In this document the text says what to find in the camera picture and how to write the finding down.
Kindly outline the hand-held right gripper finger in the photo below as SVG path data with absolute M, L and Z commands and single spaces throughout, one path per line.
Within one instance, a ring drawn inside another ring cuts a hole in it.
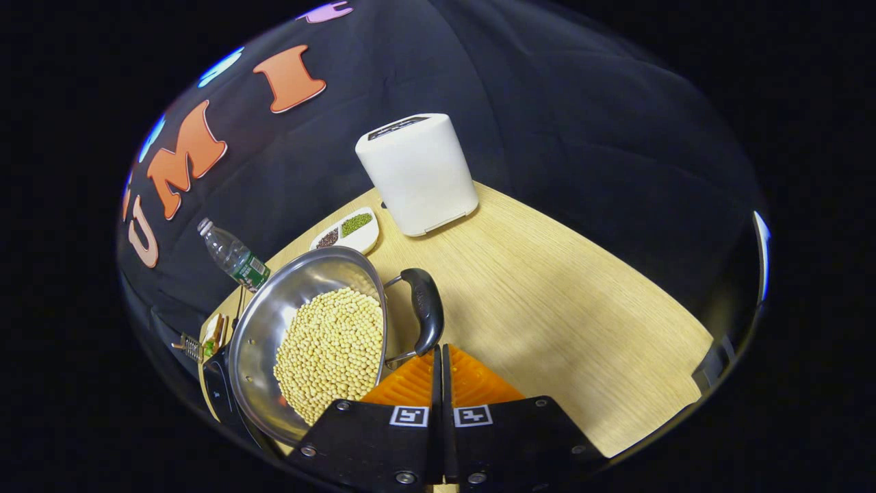
M 431 490 L 441 483 L 441 349 L 418 363 L 424 405 L 335 400 L 288 455 L 288 465 L 330 490 Z
M 458 490 L 578 490 L 609 464 L 553 397 L 456 406 L 442 347 L 442 479 Z

